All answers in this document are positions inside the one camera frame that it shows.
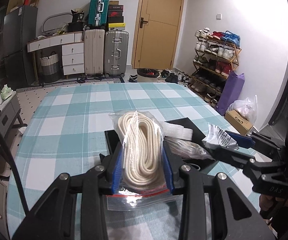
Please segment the person's right hand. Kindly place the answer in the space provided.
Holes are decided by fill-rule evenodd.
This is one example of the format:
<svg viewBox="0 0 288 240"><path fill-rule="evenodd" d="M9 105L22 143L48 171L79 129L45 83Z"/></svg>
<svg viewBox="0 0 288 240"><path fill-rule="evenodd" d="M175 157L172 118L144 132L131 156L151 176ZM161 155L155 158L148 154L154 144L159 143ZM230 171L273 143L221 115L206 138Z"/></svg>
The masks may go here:
<svg viewBox="0 0 288 240"><path fill-rule="evenodd" d="M282 207L288 207L288 199L261 194L259 197L260 215L263 219L271 219Z"/></svg>

